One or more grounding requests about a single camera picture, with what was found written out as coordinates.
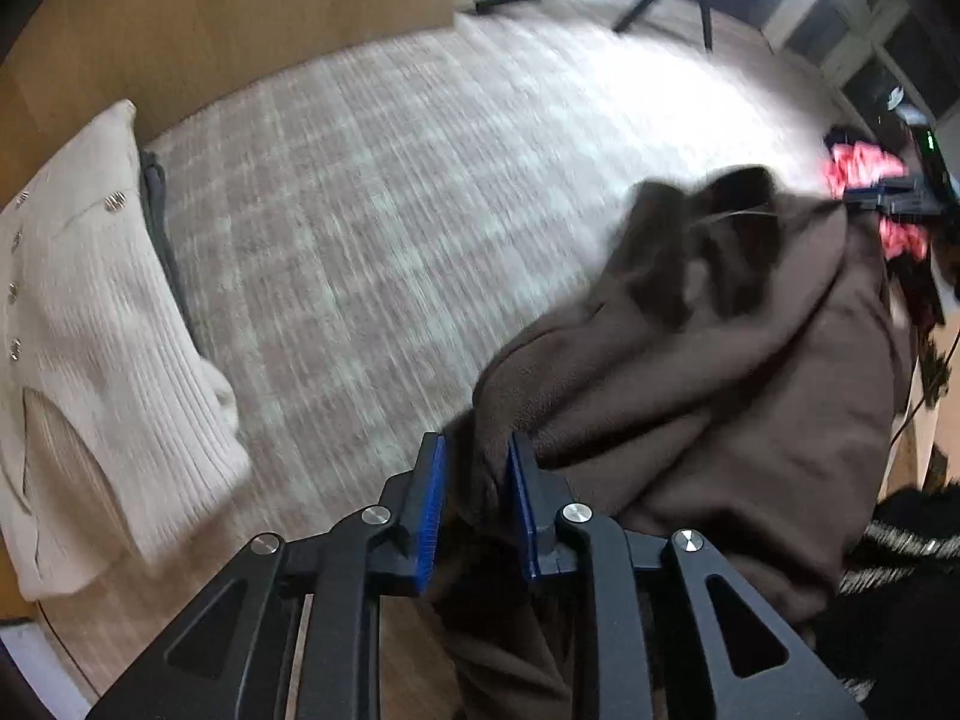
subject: silver screw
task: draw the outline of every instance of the silver screw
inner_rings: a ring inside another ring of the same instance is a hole
[[[390,520],[390,509],[386,506],[368,506],[363,509],[360,518],[368,525],[382,525]]]
[[[568,503],[563,507],[563,519],[568,522],[588,522],[593,517],[590,507],[584,503]]]
[[[280,549],[280,539],[273,533],[261,533],[259,536],[253,537],[250,548],[257,555],[272,555]]]
[[[673,543],[680,552],[699,552],[704,548],[704,537],[696,531],[677,531],[673,535]]]

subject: red cloth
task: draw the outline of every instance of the red cloth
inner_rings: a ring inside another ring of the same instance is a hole
[[[882,178],[906,175],[903,162],[893,154],[870,143],[837,143],[833,147],[833,161],[824,173],[830,186],[830,195],[842,199],[847,187],[870,187]],[[917,262],[926,259],[929,240],[926,231],[915,224],[899,224],[889,218],[880,219],[880,240],[888,260],[908,252]]]

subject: brown garment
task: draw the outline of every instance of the brown garment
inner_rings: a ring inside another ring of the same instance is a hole
[[[508,343],[445,431],[446,541],[477,562],[436,609],[469,720],[569,716],[554,623],[500,537],[515,430],[594,511],[698,529],[794,625],[824,608],[906,395],[885,293],[875,218],[778,196],[765,170],[640,187],[594,287]]]

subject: black cable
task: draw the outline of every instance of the black cable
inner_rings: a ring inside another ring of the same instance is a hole
[[[64,644],[64,640],[62,640],[59,637],[59,634],[56,632],[53,624],[50,622],[50,618],[47,616],[46,611],[43,610],[43,605],[40,603],[40,601],[37,601],[37,609],[40,610],[40,614],[43,616],[43,621],[47,624],[47,628],[50,629],[51,634],[54,635],[56,642],[58,642],[59,645],[61,645],[61,650],[64,650],[64,653],[70,659],[70,662],[71,664],[73,664],[73,667],[77,669],[77,673],[79,673],[80,676],[83,677],[83,681],[88,685],[90,690],[93,691],[93,695],[95,695],[98,699],[101,698],[102,696],[99,690],[97,690],[97,688],[93,686],[93,683],[90,682],[90,678],[85,674],[85,672],[83,672],[83,669],[80,668],[80,664],[78,664],[77,659],[74,658],[73,654],[66,648],[66,645]]]
[[[953,339],[953,346],[951,346],[950,351],[947,352],[947,357],[944,357],[944,362],[940,366],[940,370],[937,371],[937,374],[933,377],[933,381],[930,382],[930,386],[928,386],[926,391],[923,393],[920,403],[915,405],[913,410],[911,410],[909,415],[907,415],[907,418],[904,420],[904,424],[899,426],[899,429],[894,433],[894,437],[890,440],[891,449],[893,449],[896,440],[902,435],[904,430],[909,427],[910,423],[913,421],[913,418],[915,418],[920,409],[923,408],[923,404],[925,404],[928,398],[930,398],[930,395],[933,395],[934,392],[937,391],[937,388],[939,388],[941,379],[943,379],[944,375],[947,373],[947,366],[949,365],[950,358],[953,356],[954,351],[956,351],[957,343],[960,343],[960,330],[957,331],[956,338]]]

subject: folded white sweater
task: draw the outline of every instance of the folded white sweater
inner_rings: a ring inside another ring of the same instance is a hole
[[[159,569],[250,473],[147,234],[135,112],[93,119],[0,213],[0,530],[28,600],[127,551]]]

